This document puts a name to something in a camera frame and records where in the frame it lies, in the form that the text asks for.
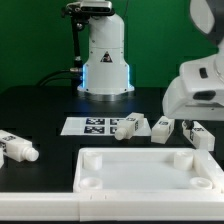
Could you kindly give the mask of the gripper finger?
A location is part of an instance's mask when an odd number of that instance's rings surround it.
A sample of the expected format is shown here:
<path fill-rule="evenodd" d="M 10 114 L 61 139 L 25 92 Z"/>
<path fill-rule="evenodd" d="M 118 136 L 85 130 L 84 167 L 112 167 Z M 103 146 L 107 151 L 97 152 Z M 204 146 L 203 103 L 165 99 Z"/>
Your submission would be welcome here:
<path fill-rule="evenodd" d="M 185 120 L 184 124 L 187 130 L 192 130 L 194 128 L 194 122 L 192 120 Z"/>

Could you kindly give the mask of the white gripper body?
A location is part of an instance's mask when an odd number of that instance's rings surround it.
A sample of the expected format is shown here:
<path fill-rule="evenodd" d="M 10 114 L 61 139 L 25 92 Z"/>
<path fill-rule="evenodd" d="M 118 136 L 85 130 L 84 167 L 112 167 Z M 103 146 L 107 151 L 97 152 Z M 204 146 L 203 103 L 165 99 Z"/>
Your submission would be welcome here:
<path fill-rule="evenodd" d="M 185 62 L 163 97 L 168 118 L 224 121 L 224 75 L 212 55 Z"/>

